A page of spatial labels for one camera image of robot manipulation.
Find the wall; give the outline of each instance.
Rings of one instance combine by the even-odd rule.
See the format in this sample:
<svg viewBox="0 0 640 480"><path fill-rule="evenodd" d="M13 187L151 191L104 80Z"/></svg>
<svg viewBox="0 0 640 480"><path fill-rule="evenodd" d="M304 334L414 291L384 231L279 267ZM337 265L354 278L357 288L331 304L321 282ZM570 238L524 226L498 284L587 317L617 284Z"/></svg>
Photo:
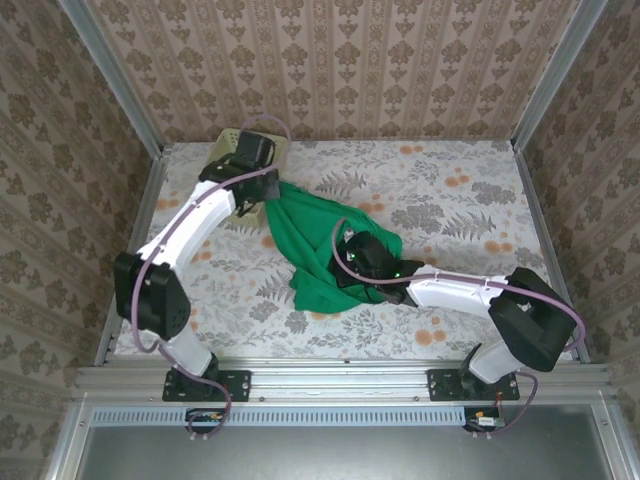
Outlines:
<svg viewBox="0 0 640 480"><path fill-rule="evenodd" d="M0 478L36 478L55 446L148 169L58 4L0 2Z"/></svg>
<svg viewBox="0 0 640 480"><path fill-rule="evenodd" d="M525 157L588 347L640 438L640 2L609 1Z"/></svg>
<svg viewBox="0 0 640 480"><path fill-rule="evenodd" d="M90 0L165 142L511 136L577 0Z"/></svg>

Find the green towel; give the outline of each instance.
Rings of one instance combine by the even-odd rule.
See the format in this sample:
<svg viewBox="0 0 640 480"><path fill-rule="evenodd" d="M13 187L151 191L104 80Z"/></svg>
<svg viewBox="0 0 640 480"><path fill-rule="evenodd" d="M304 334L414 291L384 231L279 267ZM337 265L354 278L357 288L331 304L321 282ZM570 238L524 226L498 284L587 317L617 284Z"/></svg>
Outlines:
<svg viewBox="0 0 640 480"><path fill-rule="evenodd" d="M383 297L363 285L338 288L328 266L332 256L331 232L342 217L355 232L371 232L396 257L402 254L402 239L378 226L362 210L311 195L289 183L280 183L280 198L266 202L271 235L278 250L295 267L290 285L296 291L296 310L338 313L360 303L380 303ZM347 228L342 226L338 239Z"/></svg>

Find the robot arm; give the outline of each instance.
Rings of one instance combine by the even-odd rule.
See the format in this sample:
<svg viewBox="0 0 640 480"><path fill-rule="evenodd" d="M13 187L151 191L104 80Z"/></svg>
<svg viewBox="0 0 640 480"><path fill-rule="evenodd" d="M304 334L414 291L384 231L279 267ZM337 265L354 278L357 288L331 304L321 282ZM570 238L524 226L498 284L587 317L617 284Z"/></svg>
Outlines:
<svg viewBox="0 0 640 480"><path fill-rule="evenodd" d="M193 193L164 230L135 255L121 253L116 258L118 314L131 321L136 308L138 328L158 335L162 353L193 376L215 380L218 362L189 327L191 304L181 284L183 271L236 207L246 211L247 205L277 197L277 170L269 167L274 153L272 140L243 131L234 153L204 168ZM251 178L231 184L240 177ZM149 265L134 307L136 280L145 264Z"/></svg>
<svg viewBox="0 0 640 480"><path fill-rule="evenodd" d="M274 152L270 139L242 132L236 152L205 167L189 200L165 229L135 255L122 253L116 259L118 314L132 319L134 285L146 265L135 307L138 328L156 333L163 353L192 376L216 380L218 362L188 325L191 306L181 285L182 273L211 231L236 207L245 211L245 205L277 198L277 171L268 171ZM251 178L231 186L230 179L240 177ZM566 313L512 292L536 292L562 302L544 281L525 268L517 268L509 276L490 278L444 272L422 262L396 259L368 232L356 234L350 229L336 245L336 253L352 270L346 272L344 263L332 259L329 269L339 287L364 283L392 303L453 308L493 321L500 338L473 349L459 372L470 397L474 390L486 389L523 366L551 371L575 328ZM354 278L353 272L361 275L360 279ZM402 281L416 275L421 279ZM389 283L394 278L398 281ZM367 282L373 279L387 283Z"/></svg>

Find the floral tablecloth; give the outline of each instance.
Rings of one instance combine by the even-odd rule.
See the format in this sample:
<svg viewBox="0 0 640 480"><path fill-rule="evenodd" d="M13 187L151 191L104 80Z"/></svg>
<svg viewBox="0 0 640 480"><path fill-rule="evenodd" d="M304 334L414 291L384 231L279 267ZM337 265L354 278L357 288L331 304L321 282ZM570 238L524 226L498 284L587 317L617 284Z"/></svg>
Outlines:
<svg viewBox="0 0 640 480"><path fill-rule="evenodd" d="M149 239L188 198L211 147L173 146ZM404 258L479 275L508 274L521 265L547 279L506 141L299 142L281 178L365 210L400 234ZM490 321L446 308L383 304L338 315L297 312L288 286L292 272L268 225L224 223L184 272L191 327L218 356L253 358L461 359L497 336ZM116 354L134 353L123 322Z"/></svg>

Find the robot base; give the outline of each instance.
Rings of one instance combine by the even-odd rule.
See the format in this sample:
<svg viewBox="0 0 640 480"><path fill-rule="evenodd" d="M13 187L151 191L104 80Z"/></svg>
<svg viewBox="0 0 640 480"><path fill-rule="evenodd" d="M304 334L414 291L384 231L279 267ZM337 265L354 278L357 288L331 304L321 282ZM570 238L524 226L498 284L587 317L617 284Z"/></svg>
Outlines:
<svg viewBox="0 0 640 480"><path fill-rule="evenodd" d="M519 400L520 391L514 373L505 375L493 385L480 381L474 382L473 388L465 388L460 370L455 368L437 368L427 372L429 399L432 402L455 401L494 401L496 392L500 392L502 400Z"/></svg>
<svg viewBox="0 0 640 480"><path fill-rule="evenodd" d="M250 370L218 371L215 381L227 389L233 402L249 401ZM162 400L165 402L225 402L224 395L217 388L191 380L173 368L165 378Z"/></svg>

